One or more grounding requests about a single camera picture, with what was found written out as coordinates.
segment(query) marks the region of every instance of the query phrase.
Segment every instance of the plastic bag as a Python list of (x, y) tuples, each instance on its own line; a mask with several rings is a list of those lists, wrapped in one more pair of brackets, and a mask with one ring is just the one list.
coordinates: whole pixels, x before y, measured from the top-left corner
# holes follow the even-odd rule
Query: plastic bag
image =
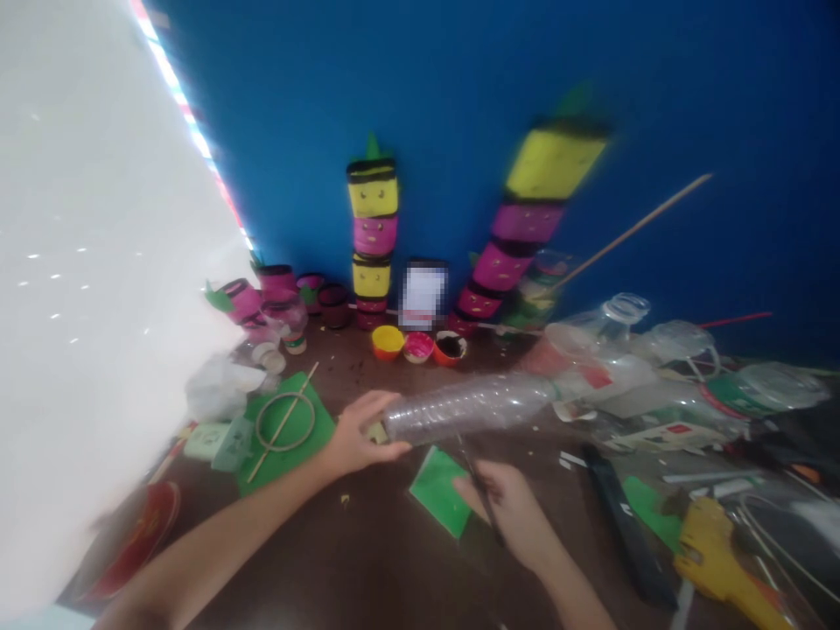
[(186, 407), (196, 422), (219, 422), (241, 416), (246, 392), (257, 389), (265, 372), (237, 365), (224, 355), (210, 358), (186, 383)]

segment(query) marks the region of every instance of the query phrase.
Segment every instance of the green foam sheet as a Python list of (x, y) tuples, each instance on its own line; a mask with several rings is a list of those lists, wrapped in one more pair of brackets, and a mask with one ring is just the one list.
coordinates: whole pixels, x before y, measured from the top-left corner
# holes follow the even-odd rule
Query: green foam sheet
[(472, 511), (452, 487), (452, 480), (466, 472), (446, 453), (432, 446), (409, 492), (429, 510), (446, 531), (460, 538)]
[[(291, 378), (283, 381), (280, 383), (280, 387), (277, 388), (276, 392), (260, 396), (259, 398), (251, 401), (245, 411), (245, 417), (251, 422), (255, 422), (257, 414), (259, 414), (260, 410), (269, 400), (277, 394), (282, 394), (284, 392), (298, 392), (300, 390), (300, 386), (304, 384), (305, 380), (306, 374), (298, 372)], [(324, 407), (321, 399), (318, 398), (318, 393), (312, 387), (311, 383), (306, 386), (303, 393), (315, 407), (315, 426), (312, 428), (311, 435), (305, 442), (291, 451), (270, 451), (269, 456), (264, 462), (262, 462), (260, 472), (256, 474), (254, 481), (252, 483), (248, 483), (248, 477), (251, 475), (251, 472), (254, 470), (254, 466), (256, 466), (256, 463), (260, 460), (260, 457), (263, 455), (263, 451), (265, 450), (263, 445), (257, 440), (255, 434), (251, 438), (251, 454), (242, 464), (242, 468), (240, 469), (236, 479), (239, 485), (239, 494), (241, 496), (251, 494), (257, 488), (265, 486), (270, 481), (286, 474), (292, 468), (303, 464), (330, 441), (330, 438), (333, 436), (333, 432), (335, 431), (335, 423), (333, 422), (332, 417)], [(283, 421), (286, 411), (295, 400), (297, 399), (291, 397), (283, 398), (271, 405), (269, 410), (266, 411), (262, 419), (262, 436), (267, 442), (274, 436), (274, 432)], [(306, 429), (309, 427), (309, 420), (309, 405), (303, 401), (297, 401), (297, 405), (295, 405), (294, 411), (291, 412), (289, 420), (286, 421), (286, 425), (280, 432), (280, 436), (277, 438), (275, 445), (282, 446), (298, 441), (306, 433)]]
[(675, 554), (682, 554), (680, 532), (683, 521), (679, 517), (662, 514), (662, 496), (638, 477), (627, 477), (622, 484), (630, 507), (663, 543)]

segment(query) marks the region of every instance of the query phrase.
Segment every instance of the table surface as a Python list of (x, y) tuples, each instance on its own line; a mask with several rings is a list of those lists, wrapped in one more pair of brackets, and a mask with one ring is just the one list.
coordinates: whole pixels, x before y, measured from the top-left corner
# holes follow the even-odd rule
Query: table surface
[[(333, 417), (369, 389), (406, 396), (511, 368), (527, 347), (502, 349), (489, 332), (471, 339), (457, 368), (400, 358), (377, 361), (370, 334), (355, 328), (322, 330), (314, 318), (308, 349), (287, 357), (285, 375), (308, 372)], [(619, 628), (666, 628), (671, 615), (639, 599), (617, 556), (586, 470), (558, 464), (560, 451), (579, 454), (581, 435), (550, 409), (505, 432), (470, 436), (473, 452), (517, 466), (566, 548), (589, 578)], [(457, 458), (455, 444), (441, 447)], [(426, 453), (419, 447), (401, 461), (371, 466), (335, 482), (310, 500), (242, 567), (190, 628), (428, 628), (507, 630), (559, 627), (539, 582), (471, 516), (460, 541), (452, 538), (409, 494)], [(689, 463), (685, 458), (692, 458)], [(682, 453), (612, 458), (619, 476), (645, 480), (664, 473), (699, 472), (711, 465)], [(238, 498), (234, 476), (179, 458), (166, 475), (182, 490), (171, 543)], [(341, 496), (347, 494), (346, 506)], [(680, 580), (671, 554), (646, 528), (675, 591)], [(75, 606), (96, 614), (98, 605)], [(687, 628), (749, 628), (728, 606), (695, 596)]]

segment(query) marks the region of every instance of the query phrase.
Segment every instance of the black pen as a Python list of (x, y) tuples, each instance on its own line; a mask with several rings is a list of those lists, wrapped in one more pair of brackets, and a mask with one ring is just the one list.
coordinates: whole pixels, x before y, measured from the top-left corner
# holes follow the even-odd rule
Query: black pen
[(490, 497), (487, 494), (487, 484), (484, 480), (479, 477), (479, 474), (475, 471), (475, 466), (473, 466), (473, 459), (470, 457), (469, 453), (466, 451), (466, 444), (464, 444), (464, 439), (461, 437), (461, 434), (458, 434), (458, 443), (461, 446), (461, 453), (464, 455), (464, 459), (466, 460), (466, 467), (469, 469), (470, 477), (472, 477), (472, 484), (475, 486), (476, 492), (479, 494), (479, 498), (481, 499), (481, 505), (484, 507), (484, 511), (487, 514), (487, 519), (490, 521), (490, 527), (493, 528), (493, 534), (496, 537), (496, 542), (499, 544), (500, 547), (505, 546), (505, 537), (501, 534), (501, 529), (499, 529), (499, 523), (496, 521), (496, 516), (493, 513), (493, 508), (490, 505)]

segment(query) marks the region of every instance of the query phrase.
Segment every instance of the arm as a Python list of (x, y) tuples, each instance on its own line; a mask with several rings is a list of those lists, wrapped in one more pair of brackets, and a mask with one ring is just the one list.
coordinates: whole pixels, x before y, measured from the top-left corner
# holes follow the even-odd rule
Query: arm
[[(560, 543), (522, 473), (505, 464), (479, 461), (493, 514), (516, 559), (532, 570), (554, 602), (568, 630), (615, 630), (592, 585)], [(455, 479), (455, 489), (481, 518), (481, 500), (469, 479)]]
[(129, 582), (94, 630), (185, 627), (312, 496), (344, 474), (410, 450), (404, 442), (377, 446), (362, 434), (397, 397), (372, 391), (348, 406), (320, 453), (177, 540)]

